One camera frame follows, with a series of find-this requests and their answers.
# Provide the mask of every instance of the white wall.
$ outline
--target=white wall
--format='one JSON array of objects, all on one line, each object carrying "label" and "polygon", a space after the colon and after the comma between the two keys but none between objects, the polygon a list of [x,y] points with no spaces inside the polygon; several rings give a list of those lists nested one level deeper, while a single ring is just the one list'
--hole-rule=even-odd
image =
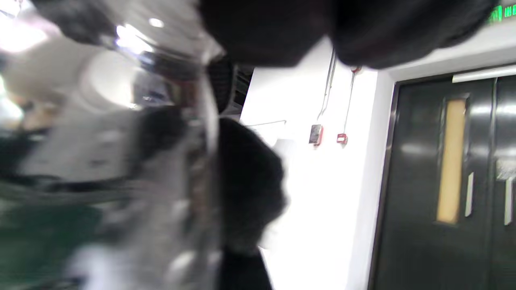
[{"label": "white wall", "polygon": [[263,251],[276,290],[367,288],[395,82],[516,62],[513,35],[516,22],[507,22],[424,59],[363,71],[355,81],[345,148],[335,142],[343,129],[351,80],[341,64],[328,110],[319,121],[325,127],[323,143],[316,150],[308,145],[323,101],[329,41],[295,68],[254,71],[241,122],[286,120],[280,138],[290,140],[283,156],[290,204],[270,227]]},{"label": "white wall", "polygon": [[[371,123],[373,110],[381,109],[374,107],[378,74],[361,72],[351,100],[346,130],[349,144],[345,148],[337,144],[348,106],[351,71],[337,65],[328,109],[317,122],[330,58],[331,44],[324,41],[296,68],[256,69],[241,116],[247,125],[286,120],[280,138],[295,144],[285,157],[290,204],[273,226],[275,235],[264,251],[277,290],[345,289],[346,285],[356,289],[367,280],[369,259],[361,254],[369,253],[371,245],[357,241],[355,233],[372,240],[378,201],[377,195],[363,198],[360,193],[363,188],[378,191],[380,175],[370,181],[364,172],[381,173],[377,166],[383,163],[384,150],[374,156],[366,152],[371,138],[385,145],[389,114],[376,114],[380,127]],[[311,126],[318,123],[325,131],[322,145],[314,149],[308,139]],[[368,214],[359,213],[363,204],[371,208]],[[356,260],[361,261],[359,267],[351,267],[350,261]]]}]

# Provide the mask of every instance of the blurred object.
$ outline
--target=blurred object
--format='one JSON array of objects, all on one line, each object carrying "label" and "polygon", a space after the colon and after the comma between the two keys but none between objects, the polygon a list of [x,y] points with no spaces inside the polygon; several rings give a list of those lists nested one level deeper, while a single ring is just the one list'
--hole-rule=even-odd
[{"label": "blurred object", "polygon": [[1,288],[214,288],[220,50],[195,4],[35,4],[0,26]]},{"label": "blurred object", "polygon": [[236,121],[220,119],[224,243],[234,252],[257,253],[263,230],[282,212],[281,159]]},{"label": "blurred object", "polygon": [[381,69],[465,41],[497,3],[202,0],[200,8],[208,32],[237,63],[294,66],[328,34],[346,65]]}]

